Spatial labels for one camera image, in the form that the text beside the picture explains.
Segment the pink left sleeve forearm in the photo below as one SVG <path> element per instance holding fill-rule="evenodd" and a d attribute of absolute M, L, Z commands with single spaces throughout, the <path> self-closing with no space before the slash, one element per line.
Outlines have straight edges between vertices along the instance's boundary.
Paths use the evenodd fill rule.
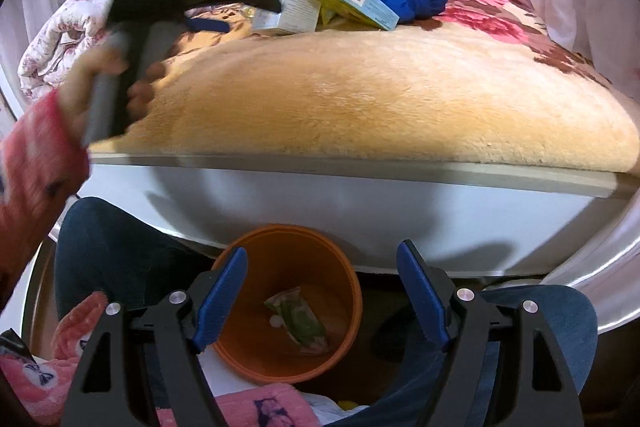
<path fill-rule="evenodd" d="M 1 142 L 1 304 L 66 200 L 89 176 L 85 147 L 67 130 L 58 94 L 34 104 Z"/>

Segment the person's left hand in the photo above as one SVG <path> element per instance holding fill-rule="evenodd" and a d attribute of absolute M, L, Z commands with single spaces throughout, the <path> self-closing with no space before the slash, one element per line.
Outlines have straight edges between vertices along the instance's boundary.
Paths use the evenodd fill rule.
<path fill-rule="evenodd" d="M 99 75 L 119 76 L 128 65 L 119 52 L 108 46 L 98 46 L 81 55 L 58 88 L 58 108 L 68 134 L 77 142 L 84 136 L 90 95 Z M 154 100 L 152 83 L 166 75 L 165 65 L 153 63 L 128 90 L 129 120 L 136 122 L 146 116 Z"/>

